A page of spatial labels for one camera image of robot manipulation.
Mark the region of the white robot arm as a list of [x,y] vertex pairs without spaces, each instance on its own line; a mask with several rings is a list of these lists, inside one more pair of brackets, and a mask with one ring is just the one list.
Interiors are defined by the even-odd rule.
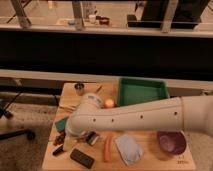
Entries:
[[82,96],[69,116],[65,132],[79,137],[87,131],[186,131],[213,137],[213,96],[185,96],[103,109],[95,93]]

